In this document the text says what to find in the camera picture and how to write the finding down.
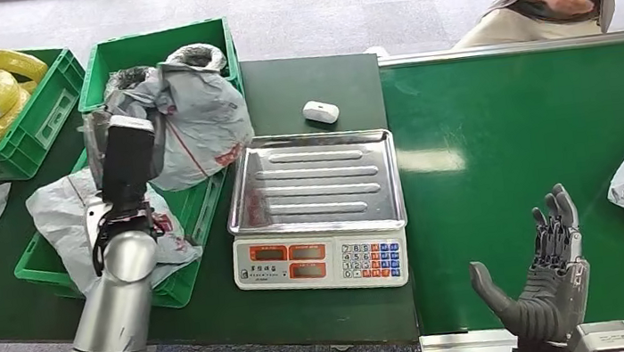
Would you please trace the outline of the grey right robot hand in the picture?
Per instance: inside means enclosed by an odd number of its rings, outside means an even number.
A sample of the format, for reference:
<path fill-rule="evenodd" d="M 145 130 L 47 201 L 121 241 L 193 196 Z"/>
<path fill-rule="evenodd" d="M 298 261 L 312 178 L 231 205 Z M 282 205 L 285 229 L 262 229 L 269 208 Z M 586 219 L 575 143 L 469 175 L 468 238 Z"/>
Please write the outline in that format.
<path fill-rule="evenodd" d="M 583 256 L 578 210 L 565 186 L 556 184 L 534 207 L 534 257 L 521 294 L 512 298 L 493 282 L 480 261 L 469 266 L 471 286 L 519 341 L 564 343 L 584 320 L 590 265 Z"/>

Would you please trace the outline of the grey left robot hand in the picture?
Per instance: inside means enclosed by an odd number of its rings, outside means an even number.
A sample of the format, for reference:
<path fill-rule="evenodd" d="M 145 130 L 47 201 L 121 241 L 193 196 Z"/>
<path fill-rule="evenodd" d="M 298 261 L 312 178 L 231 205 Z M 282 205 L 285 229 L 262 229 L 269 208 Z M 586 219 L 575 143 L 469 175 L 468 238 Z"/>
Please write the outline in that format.
<path fill-rule="evenodd" d="M 101 193 L 111 209 L 108 225 L 126 230 L 152 229 L 152 209 L 145 193 L 151 178 L 155 131 L 149 119 L 113 115 L 103 153 Z"/>

